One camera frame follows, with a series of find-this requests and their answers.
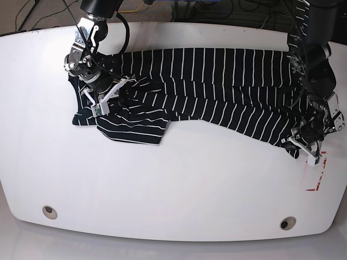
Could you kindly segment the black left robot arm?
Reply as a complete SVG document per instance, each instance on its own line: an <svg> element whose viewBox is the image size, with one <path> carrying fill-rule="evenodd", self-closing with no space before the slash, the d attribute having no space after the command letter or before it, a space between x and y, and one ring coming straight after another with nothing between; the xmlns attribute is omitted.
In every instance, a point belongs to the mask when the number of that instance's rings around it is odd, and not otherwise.
<svg viewBox="0 0 347 260"><path fill-rule="evenodd" d="M292 19L288 32L288 59L298 74L300 92L286 105L283 90L278 97L280 109L299 119L299 124L281 140L287 151L302 150L308 164L321 158L324 138L344 129L344 115L339 109L334 89L336 77L329 63L332 54L329 41L333 36L341 1L282 1Z"/></svg>

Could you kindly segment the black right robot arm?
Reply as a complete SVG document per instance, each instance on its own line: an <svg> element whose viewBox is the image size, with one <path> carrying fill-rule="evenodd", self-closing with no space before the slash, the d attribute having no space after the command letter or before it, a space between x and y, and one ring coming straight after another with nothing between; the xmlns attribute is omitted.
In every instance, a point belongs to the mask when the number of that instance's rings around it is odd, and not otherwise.
<svg viewBox="0 0 347 260"><path fill-rule="evenodd" d="M104 98L121 80L128 78L122 71L122 58L130 40L130 27L118 13L122 1L82 1L81 10L86 16L75 22L75 40L65 58L64 68L69 82L82 97L84 90L91 95L81 107L91 105ZM100 42L108 34L107 20L116 15L125 27L125 40L121 50L113 55L98 52Z"/></svg>

